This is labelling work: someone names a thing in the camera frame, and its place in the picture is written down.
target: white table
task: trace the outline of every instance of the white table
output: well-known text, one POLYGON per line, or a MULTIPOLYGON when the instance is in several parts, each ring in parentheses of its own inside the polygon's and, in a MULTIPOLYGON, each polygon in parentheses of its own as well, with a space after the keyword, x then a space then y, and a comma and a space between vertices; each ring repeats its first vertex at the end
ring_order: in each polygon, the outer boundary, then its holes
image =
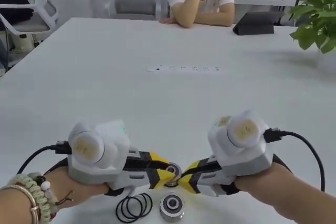
MULTIPOLYGON (((316 49, 299 49, 291 31, 276 27, 275 35, 238 37, 223 27, 70 20, 0 78, 0 183, 38 148, 66 140, 78 121, 124 119, 134 146, 186 168, 211 155, 206 135, 213 120, 254 108, 270 126, 311 141, 324 161, 327 191, 336 195, 336 81, 316 72, 316 49), (146 72, 157 64, 217 65, 225 74, 146 72)), ((295 174, 319 187, 317 164, 303 143, 288 137, 275 148, 295 174)), ((27 171, 43 172, 60 159, 41 154, 27 171)), ((181 224, 292 223, 244 193, 211 198, 176 190, 187 203, 181 224)), ((137 223, 164 223, 158 204, 168 191, 150 192, 154 208, 137 223)), ((118 201, 92 199, 53 223, 118 223, 118 201)))

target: robotic hand controller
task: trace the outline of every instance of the robotic hand controller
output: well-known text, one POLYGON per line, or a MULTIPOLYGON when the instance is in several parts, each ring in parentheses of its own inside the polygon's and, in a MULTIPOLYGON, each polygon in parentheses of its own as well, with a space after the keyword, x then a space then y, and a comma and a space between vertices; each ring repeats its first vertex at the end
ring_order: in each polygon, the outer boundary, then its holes
POLYGON ((268 128, 250 111, 219 118, 208 133, 214 155, 194 162, 178 184, 196 194, 236 193, 237 176, 260 173, 272 164, 274 153, 263 136, 268 128))
POLYGON ((72 149, 69 176, 82 184, 107 183, 112 192, 122 189, 130 196, 174 178, 166 171, 169 163, 158 154, 130 146, 122 121, 96 126, 78 123, 68 143, 72 149))

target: person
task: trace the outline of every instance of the person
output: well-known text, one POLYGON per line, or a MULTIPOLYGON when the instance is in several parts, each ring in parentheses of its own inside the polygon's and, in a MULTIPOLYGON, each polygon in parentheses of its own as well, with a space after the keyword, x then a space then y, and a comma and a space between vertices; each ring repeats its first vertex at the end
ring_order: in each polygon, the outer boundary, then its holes
MULTIPOLYGON (((63 197, 68 191, 73 201, 60 205, 68 208, 88 198, 105 194, 107 185, 81 185, 68 177, 66 167, 58 168, 45 175, 51 183, 56 197, 63 197)), ((297 224, 336 223, 336 198, 306 184, 282 165, 273 163, 271 168, 257 175, 239 177, 235 185, 257 200, 273 206, 287 219, 297 224)), ((19 190, 0 190, 0 218, 2 224, 31 224, 30 201, 19 190)))
POLYGON ((168 0, 173 17, 161 20, 164 24, 178 23, 190 28, 193 23, 231 26, 235 17, 234 0, 168 0))

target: black tablet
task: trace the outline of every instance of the black tablet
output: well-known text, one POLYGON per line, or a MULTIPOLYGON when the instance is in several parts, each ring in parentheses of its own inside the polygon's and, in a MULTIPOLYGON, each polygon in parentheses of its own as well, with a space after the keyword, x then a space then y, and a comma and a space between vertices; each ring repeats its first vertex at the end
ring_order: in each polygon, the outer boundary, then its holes
POLYGON ((274 23, 283 12, 248 12, 233 28, 237 35, 274 34, 274 23))

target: metal bearing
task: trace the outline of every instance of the metal bearing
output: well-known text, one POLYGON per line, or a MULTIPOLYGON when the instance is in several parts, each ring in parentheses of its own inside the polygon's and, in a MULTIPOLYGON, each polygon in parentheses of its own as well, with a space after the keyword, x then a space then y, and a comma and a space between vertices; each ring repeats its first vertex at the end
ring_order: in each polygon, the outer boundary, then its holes
POLYGON ((166 187, 175 187, 177 186, 177 181, 181 177, 182 170, 181 168, 175 163, 169 163, 168 168, 166 169, 168 172, 174 173, 175 177, 165 184, 166 187))
POLYGON ((160 214, 167 222, 177 222, 184 216, 185 202, 176 193, 169 193, 160 201, 160 214))

